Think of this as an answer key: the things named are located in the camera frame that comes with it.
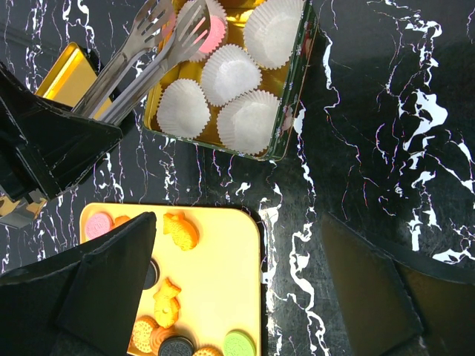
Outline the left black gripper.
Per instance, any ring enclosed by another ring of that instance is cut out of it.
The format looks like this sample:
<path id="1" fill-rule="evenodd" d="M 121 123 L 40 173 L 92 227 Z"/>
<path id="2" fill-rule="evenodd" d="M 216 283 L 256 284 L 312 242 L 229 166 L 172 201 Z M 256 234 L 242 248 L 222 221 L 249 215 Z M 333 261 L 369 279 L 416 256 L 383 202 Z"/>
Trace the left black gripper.
<path id="1" fill-rule="evenodd" d="M 1 224 L 33 222 L 121 139 L 120 128 L 33 94 L 2 65 Z"/>

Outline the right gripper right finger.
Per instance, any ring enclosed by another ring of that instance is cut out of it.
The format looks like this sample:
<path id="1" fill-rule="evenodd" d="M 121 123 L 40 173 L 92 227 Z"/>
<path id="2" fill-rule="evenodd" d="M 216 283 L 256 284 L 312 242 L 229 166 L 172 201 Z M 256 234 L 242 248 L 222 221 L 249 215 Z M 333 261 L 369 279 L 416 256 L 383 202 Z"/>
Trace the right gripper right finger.
<path id="1" fill-rule="evenodd" d="M 429 355 L 474 354 L 474 271 L 372 244 L 330 214 L 321 238 L 354 355 L 416 342 Z"/>

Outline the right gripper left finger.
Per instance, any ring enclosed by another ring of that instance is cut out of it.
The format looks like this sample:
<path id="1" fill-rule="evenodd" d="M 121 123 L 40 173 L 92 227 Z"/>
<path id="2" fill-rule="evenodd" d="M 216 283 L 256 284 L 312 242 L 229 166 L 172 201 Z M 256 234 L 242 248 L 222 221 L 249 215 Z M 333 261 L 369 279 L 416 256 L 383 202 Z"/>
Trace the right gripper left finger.
<path id="1" fill-rule="evenodd" d="M 125 355 L 154 247 L 141 213 L 96 239 L 1 275 L 2 355 Z"/>

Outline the orange fish cookie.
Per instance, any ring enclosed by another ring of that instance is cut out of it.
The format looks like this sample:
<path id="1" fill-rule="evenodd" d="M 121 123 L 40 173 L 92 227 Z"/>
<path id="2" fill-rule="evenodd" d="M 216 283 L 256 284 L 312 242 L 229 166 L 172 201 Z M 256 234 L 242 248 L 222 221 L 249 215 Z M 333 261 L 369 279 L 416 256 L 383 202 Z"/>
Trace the orange fish cookie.
<path id="1" fill-rule="evenodd" d="M 180 303 L 177 296 L 180 292 L 180 287 L 165 278 L 158 292 L 154 294 L 154 318 L 159 326 L 168 329 L 178 321 Z"/>
<path id="2" fill-rule="evenodd" d="M 192 250 L 199 241 L 196 228 L 185 218 L 183 212 L 163 215 L 163 233 L 170 235 L 174 244 L 182 251 Z"/>

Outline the orange fish cookie top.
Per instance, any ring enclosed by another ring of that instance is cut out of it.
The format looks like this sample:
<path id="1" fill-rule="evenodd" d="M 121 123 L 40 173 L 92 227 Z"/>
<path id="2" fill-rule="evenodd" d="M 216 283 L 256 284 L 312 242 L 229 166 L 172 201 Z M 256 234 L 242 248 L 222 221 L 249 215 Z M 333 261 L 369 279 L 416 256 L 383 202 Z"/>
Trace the orange fish cookie top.
<path id="1" fill-rule="evenodd" d="M 185 218 L 183 212 L 163 215 L 163 233 L 170 235 L 174 244 L 182 251 L 192 250 L 199 241 L 196 228 Z"/>

